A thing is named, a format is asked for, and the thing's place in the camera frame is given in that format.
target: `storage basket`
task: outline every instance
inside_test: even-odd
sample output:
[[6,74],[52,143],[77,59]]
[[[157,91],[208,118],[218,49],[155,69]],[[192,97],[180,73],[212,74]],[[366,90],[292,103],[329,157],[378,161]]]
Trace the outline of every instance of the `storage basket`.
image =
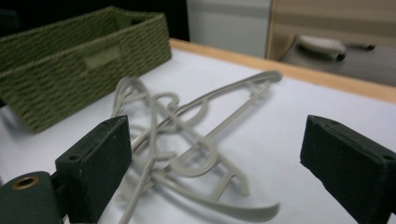
[[162,13],[107,7],[0,39],[0,98],[33,132],[171,58]]

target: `woven basket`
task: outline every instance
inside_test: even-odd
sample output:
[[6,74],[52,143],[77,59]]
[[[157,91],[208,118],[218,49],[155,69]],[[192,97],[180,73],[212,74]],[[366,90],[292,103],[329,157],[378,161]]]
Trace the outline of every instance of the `woven basket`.
[[107,7],[0,39],[0,98],[33,132],[171,58],[165,16]]

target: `tangled hangers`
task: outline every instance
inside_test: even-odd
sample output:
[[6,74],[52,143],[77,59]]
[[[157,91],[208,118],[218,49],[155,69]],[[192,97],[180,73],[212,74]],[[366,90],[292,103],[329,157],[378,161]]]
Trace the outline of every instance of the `tangled hangers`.
[[[151,114],[149,128],[146,129],[138,125],[131,125],[132,129],[141,131],[141,134],[132,142],[134,166],[139,168],[141,173],[140,177],[137,179],[131,175],[127,175],[125,177],[126,181],[123,181],[121,184],[121,188],[125,195],[129,195],[125,190],[131,189],[130,186],[125,186],[128,185],[128,182],[133,182],[136,186],[131,195],[131,201],[120,223],[124,224],[129,222],[141,194],[155,184],[168,187],[190,200],[231,217],[246,221],[267,221],[272,219],[279,209],[279,203],[267,207],[245,208],[219,202],[222,192],[226,189],[233,177],[239,179],[240,192],[244,196],[249,195],[249,188],[248,180],[244,174],[218,151],[212,139],[257,101],[269,89],[271,83],[278,82],[280,79],[281,75],[276,71],[260,73],[256,76],[211,91],[186,105],[177,106],[178,98],[174,93],[167,92],[151,96],[146,87],[137,79],[133,77],[123,78],[116,89],[116,100],[112,117],[119,115],[125,105],[138,101],[145,101],[151,110]],[[207,111],[209,100],[229,91],[246,87],[252,91],[250,98],[206,136],[201,136],[191,127],[194,122],[203,117]],[[165,106],[160,101],[161,98],[169,98],[171,101]],[[186,121],[181,119],[180,116],[182,114],[196,107],[199,107],[199,111],[194,116]],[[165,117],[161,123],[158,123],[157,117],[159,113]],[[187,151],[178,156],[176,152],[159,152],[157,150],[156,141],[158,134],[175,133],[179,131],[184,131],[184,133],[187,133],[195,140],[195,143]],[[187,167],[183,164],[184,161],[198,150],[204,150],[208,153],[207,160],[204,164],[197,168]],[[140,157],[144,152],[148,154],[145,159]],[[169,164],[162,169],[154,169],[154,164],[158,161],[169,161]],[[183,177],[198,177],[206,174],[219,163],[227,168],[227,172],[208,196],[198,194],[191,189],[185,188],[168,176],[169,173],[172,172],[173,174]]]

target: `white table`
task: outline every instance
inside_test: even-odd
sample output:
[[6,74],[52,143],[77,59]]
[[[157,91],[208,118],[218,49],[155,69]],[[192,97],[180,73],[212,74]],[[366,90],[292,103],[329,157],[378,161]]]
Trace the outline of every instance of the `white table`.
[[[252,76],[259,70],[173,50],[173,59],[141,77],[152,93],[176,91],[180,104]],[[4,182],[34,171],[55,171],[54,160],[111,114],[114,94],[77,112],[42,133],[31,134],[8,106],[0,109],[0,176]],[[217,100],[205,133],[248,94],[238,91]],[[219,150],[247,175],[251,196],[227,189],[221,198],[238,205],[281,202],[268,223],[356,223],[300,164],[306,117],[334,119],[396,151],[396,105],[285,77],[216,142]],[[196,183],[207,187],[207,183]],[[100,223],[117,223],[121,206],[111,202]],[[139,201],[131,223],[244,223],[210,211],[163,188],[150,189]],[[392,215],[389,223],[396,223]]]

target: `brass screw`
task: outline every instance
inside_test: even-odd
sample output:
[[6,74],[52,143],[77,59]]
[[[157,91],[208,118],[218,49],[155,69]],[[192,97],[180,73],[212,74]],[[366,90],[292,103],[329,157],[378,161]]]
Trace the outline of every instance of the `brass screw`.
[[38,182],[38,177],[33,175],[33,176],[26,176],[24,179],[20,179],[19,181],[16,181],[13,185],[13,189],[28,189],[35,185],[35,183]]

